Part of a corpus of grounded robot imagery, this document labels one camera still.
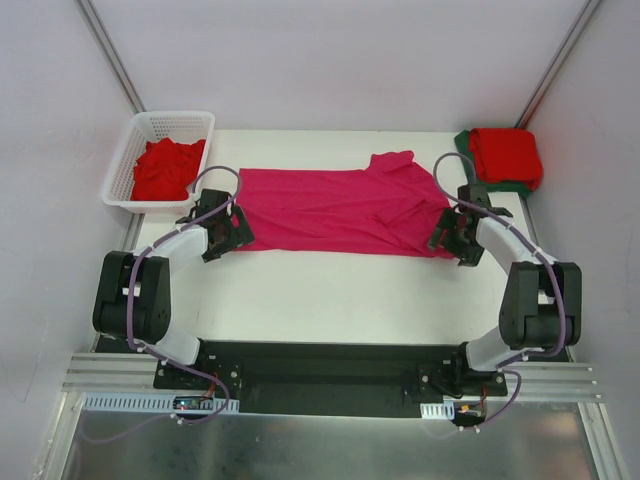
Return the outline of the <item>pink t shirt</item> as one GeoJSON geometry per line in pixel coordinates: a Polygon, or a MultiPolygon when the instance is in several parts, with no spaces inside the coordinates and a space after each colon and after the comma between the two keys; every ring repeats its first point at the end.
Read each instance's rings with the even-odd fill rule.
{"type": "Polygon", "coordinates": [[[449,202],[410,150],[374,154],[364,169],[243,168],[240,176],[251,251],[451,256],[428,246],[449,202]]]}

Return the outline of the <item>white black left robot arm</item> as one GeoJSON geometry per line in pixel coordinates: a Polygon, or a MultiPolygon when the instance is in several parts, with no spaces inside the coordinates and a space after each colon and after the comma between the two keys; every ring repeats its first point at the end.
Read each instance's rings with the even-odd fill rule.
{"type": "Polygon", "coordinates": [[[212,366],[198,356],[201,340],[172,322],[171,277],[255,240],[248,220],[228,192],[204,189],[176,233],[157,245],[106,254],[93,308],[94,329],[124,339],[133,350],[153,350],[178,362],[177,377],[192,389],[205,386],[212,366]]]}

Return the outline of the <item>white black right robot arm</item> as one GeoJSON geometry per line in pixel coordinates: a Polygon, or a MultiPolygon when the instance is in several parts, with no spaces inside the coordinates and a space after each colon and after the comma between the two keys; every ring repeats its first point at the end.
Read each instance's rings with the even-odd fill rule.
{"type": "Polygon", "coordinates": [[[529,240],[511,212],[494,207],[485,187],[458,188],[453,207],[443,210],[427,246],[443,249],[464,267],[488,253],[506,274],[497,326],[463,346],[463,362],[449,373],[452,388],[470,395],[497,371],[533,356],[553,357],[581,334],[582,272],[560,262],[529,240]]]}

